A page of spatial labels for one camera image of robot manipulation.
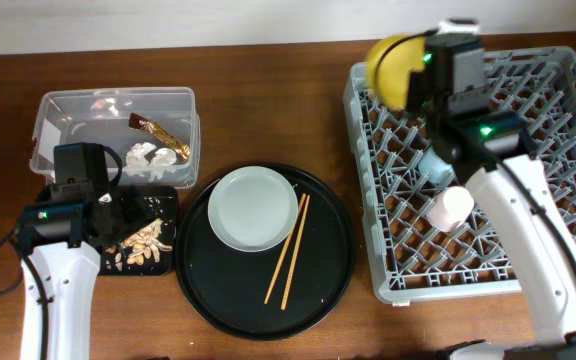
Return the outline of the yellow bowl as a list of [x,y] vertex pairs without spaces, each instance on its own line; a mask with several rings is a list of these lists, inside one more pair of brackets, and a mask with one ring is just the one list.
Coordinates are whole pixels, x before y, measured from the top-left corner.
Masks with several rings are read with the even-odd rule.
[[381,104],[396,111],[406,107],[410,73],[422,71],[425,67],[424,39],[415,38],[398,45],[386,54],[378,71],[375,71],[375,68],[384,52],[404,38],[405,35],[400,34],[380,40],[369,50],[365,58],[366,87]]

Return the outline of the peanut shells and rice scraps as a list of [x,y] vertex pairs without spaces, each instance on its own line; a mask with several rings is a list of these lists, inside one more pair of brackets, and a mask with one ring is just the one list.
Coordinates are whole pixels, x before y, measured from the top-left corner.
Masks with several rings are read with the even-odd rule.
[[149,196],[146,204],[155,219],[118,245],[105,247],[102,276],[160,276],[171,271],[176,235],[177,200]]

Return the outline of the white paper napkin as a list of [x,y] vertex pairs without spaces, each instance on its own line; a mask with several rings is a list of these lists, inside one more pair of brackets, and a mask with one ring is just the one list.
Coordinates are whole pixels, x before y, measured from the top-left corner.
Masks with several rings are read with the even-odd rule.
[[124,170],[128,176],[148,177],[149,182],[162,180],[165,167],[177,162],[177,154],[170,148],[143,142],[136,143],[127,152]]

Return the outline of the blue plastic cup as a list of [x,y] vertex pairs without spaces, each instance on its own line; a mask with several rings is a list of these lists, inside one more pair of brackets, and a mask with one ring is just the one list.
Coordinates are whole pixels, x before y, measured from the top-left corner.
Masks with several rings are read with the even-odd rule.
[[419,172],[422,175],[426,175],[427,180],[434,185],[440,185],[454,174],[452,166],[444,162],[436,154],[433,147],[429,147],[424,152],[417,168]]

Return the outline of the gold foil snack wrapper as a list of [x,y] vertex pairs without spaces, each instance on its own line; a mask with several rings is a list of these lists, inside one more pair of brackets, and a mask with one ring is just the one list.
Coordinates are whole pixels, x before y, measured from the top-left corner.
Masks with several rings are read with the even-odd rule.
[[190,146],[174,137],[155,121],[136,113],[131,113],[129,116],[129,127],[150,133],[179,155],[183,162],[187,162],[190,159]]

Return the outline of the pink plastic cup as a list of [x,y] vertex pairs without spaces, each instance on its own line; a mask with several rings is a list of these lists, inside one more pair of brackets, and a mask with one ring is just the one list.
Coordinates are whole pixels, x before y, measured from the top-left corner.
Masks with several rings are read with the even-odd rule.
[[448,187],[434,197],[426,218],[433,227],[450,233],[467,219],[474,205],[474,199],[465,187]]

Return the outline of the grey round plate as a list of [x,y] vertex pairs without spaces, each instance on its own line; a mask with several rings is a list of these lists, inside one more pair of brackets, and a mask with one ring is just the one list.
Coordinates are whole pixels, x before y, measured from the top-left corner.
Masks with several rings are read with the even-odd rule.
[[289,181],[263,166],[233,170],[213,188],[209,224],[222,243],[241,252],[261,252],[281,243],[293,229],[299,201]]

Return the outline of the wooden chopstick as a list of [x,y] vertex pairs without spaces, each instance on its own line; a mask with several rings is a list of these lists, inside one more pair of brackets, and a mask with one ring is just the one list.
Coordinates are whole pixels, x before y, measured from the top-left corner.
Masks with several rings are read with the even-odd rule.
[[302,194],[302,195],[301,195],[301,198],[300,198],[299,204],[298,204],[297,219],[295,220],[295,222],[294,222],[294,224],[293,224],[290,232],[288,233],[288,235],[286,236],[286,238],[285,238],[285,240],[284,240],[281,253],[280,253],[279,258],[278,258],[278,260],[277,260],[277,263],[276,263],[276,266],[275,266],[275,269],[274,269],[274,272],[273,272],[271,281],[270,281],[270,283],[269,283],[269,286],[268,286],[268,289],[267,289],[267,292],[266,292],[266,295],[265,295],[265,298],[264,298],[264,305],[268,304],[268,302],[269,302],[269,300],[270,300],[270,297],[271,297],[271,295],[272,295],[272,292],[273,292],[273,289],[274,289],[274,287],[275,287],[277,278],[278,278],[278,276],[279,276],[279,272],[280,272],[280,270],[281,270],[282,264],[283,264],[283,262],[284,262],[284,259],[285,259],[285,256],[286,256],[286,253],[287,253],[287,250],[288,250],[288,247],[289,247],[291,238],[292,238],[293,233],[294,233],[294,231],[295,231],[295,229],[296,229],[296,227],[297,227],[297,220],[299,219],[299,215],[300,215],[300,213],[302,212],[302,210],[303,210],[303,208],[304,208],[306,198],[307,198],[307,195],[306,195],[306,194]]
[[289,272],[288,272],[287,279],[286,279],[284,293],[282,296],[282,302],[281,302],[281,306],[280,306],[280,309],[282,311],[285,311],[287,308],[287,303],[289,300],[289,295],[290,295],[290,291],[291,291],[291,287],[292,287],[294,272],[295,272],[295,268],[296,268],[296,264],[297,264],[297,259],[299,256],[301,240],[303,237],[305,221],[307,219],[307,214],[308,214],[308,209],[309,209],[310,195],[307,195],[307,194],[302,194],[302,195],[303,195],[302,196],[303,204],[301,205],[300,219],[298,222],[298,231],[297,231],[297,236],[296,236],[296,240],[295,240],[295,244],[294,244],[294,248],[293,248],[293,254],[291,257],[291,262],[290,262]]

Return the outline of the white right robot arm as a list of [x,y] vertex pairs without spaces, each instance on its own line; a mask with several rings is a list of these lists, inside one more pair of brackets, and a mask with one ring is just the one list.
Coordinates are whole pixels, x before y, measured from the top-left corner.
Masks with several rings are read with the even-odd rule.
[[452,359],[576,359],[576,244],[548,188],[527,123],[494,111],[473,19],[421,33],[424,68],[410,75],[407,110],[421,112],[434,152],[488,217],[530,310],[536,340],[460,345]]

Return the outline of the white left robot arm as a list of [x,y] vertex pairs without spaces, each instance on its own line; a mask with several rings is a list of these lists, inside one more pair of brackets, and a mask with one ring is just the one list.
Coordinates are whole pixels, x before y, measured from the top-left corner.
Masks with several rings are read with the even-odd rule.
[[55,147],[54,184],[16,222],[25,290],[23,359],[88,358],[101,254],[154,219],[135,188],[109,176],[108,158],[120,159],[102,144]]

